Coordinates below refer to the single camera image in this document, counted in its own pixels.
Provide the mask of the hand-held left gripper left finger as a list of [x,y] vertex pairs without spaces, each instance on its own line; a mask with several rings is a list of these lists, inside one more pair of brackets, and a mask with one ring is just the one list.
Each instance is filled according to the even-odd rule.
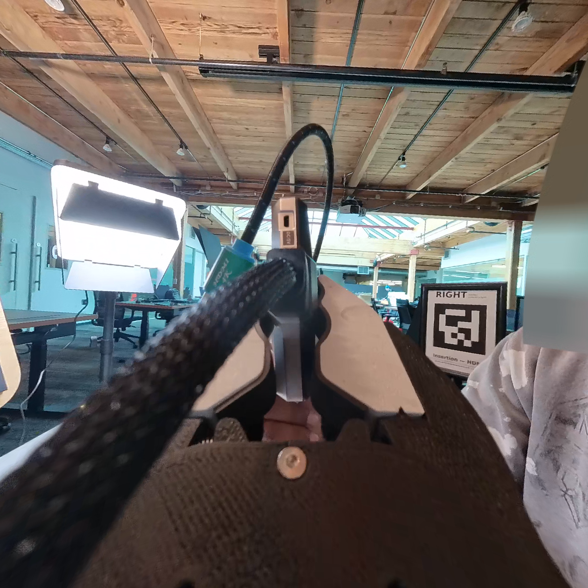
[[270,341],[257,322],[197,398],[189,417],[217,415],[262,383],[271,366]]

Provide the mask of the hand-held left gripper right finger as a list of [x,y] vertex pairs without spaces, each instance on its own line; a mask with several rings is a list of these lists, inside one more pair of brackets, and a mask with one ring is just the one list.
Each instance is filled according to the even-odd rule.
[[322,427],[343,428],[351,419],[370,428],[425,426],[423,405],[383,320],[332,279],[319,276],[318,282],[326,325],[315,363]]

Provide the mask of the black hdmi switch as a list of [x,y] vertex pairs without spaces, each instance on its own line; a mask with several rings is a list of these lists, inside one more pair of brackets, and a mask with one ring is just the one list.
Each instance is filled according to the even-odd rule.
[[283,197],[273,204],[272,248],[266,259],[287,260],[295,271],[294,286],[270,312],[270,337],[276,393],[284,401],[299,403],[311,395],[319,290],[307,206],[299,198]]

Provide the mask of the person's left hand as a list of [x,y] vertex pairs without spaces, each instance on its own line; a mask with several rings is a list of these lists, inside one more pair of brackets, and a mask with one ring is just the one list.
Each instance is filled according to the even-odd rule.
[[272,408],[264,416],[264,442],[321,442],[323,439],[321,417],[311,399],[294,402],[276,396]]

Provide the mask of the framed tag sign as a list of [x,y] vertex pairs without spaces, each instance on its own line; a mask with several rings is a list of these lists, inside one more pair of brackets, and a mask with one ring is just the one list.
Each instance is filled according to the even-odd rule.
[[436,367],[466,380],[506,336],[505,282],[422,285],[420,345]]

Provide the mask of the wooden office desk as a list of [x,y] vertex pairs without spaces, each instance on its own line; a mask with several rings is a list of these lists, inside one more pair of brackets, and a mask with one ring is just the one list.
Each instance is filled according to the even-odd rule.
[[194,306],[194,303],[180,303],[178,300],[169,301],[169,303],[149,302],[116,302],[116,307],[129,309],[131,311],[142,312],[141,333],[139,335],[139,348],[143,348],[149,338],[149,314],[154,313],[158,320],[165,320],[165,326],[168,326],[177,316],[187,309]]
[[62,410],[44,408],[47,342],[75,336],[78,322],[94,320],[98,315],[5,309],[5,316],[12,343],[15,346],[30,346],[28,397],[24,401],[24,415],[56,419],[63,417],[65,412]]

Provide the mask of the black office chair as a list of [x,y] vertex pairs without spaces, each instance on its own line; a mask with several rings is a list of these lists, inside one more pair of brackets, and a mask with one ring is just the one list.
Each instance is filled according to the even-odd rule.
[[[100,291],[93,291],[94,294],[94,301],[95,307],[93,313],[98,315],[98,317],[92,320],[92,325],[97,327],[104,327],[104,316],[105,316],[105,302],[104,296],[105,292]],[[125,334],[124,331],[128,327],[131,327],[135,318],[134,318],[134,311],[131,311],[130,315],[127,316],[125,314],[126,309],[124,307],[115,306],[114,310],[114,322],[113,322],[113,341],[115,343],[119,342],[119,340],[128,341],[131,343],[134,349],[138,349],[137,343],[134,341],[135,339],[139,339],[137,335]]]

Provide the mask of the black light stand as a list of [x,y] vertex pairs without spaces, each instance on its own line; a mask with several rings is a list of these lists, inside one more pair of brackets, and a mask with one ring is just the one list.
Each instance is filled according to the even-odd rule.
[[100,342],[100,367],[99,379],[106,383],[113,372],[113,349],[114,349],[114,319],[116,292],[103,292],[102,302],[104,303],[103,334]]

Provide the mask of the bright studio light panel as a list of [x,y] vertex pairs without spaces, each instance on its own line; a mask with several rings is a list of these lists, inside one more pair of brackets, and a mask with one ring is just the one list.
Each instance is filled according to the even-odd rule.
[[50,176],[65,288],[153,293],[180,245],[185,201],[65,160]]

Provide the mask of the black board with wooden edge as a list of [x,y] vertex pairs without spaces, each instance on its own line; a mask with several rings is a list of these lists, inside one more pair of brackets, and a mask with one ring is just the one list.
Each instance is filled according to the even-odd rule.
[[15,395],[21,382],[21,367],[11,332],[1,304],[1,404],[4,407]]

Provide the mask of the black ceiling track rail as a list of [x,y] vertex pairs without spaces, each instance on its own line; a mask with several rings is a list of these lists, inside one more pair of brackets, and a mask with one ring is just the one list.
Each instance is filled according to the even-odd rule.
[[573,64],[560,75],[515,75],[449,70],[400,70],[358,66],[279,63],[279,46],[259,45],[259,62],[198,60],[203,77],[268,79],[292,82],[328,82],[408,88],[465,89],[474,91],[573,93],[583,66]]

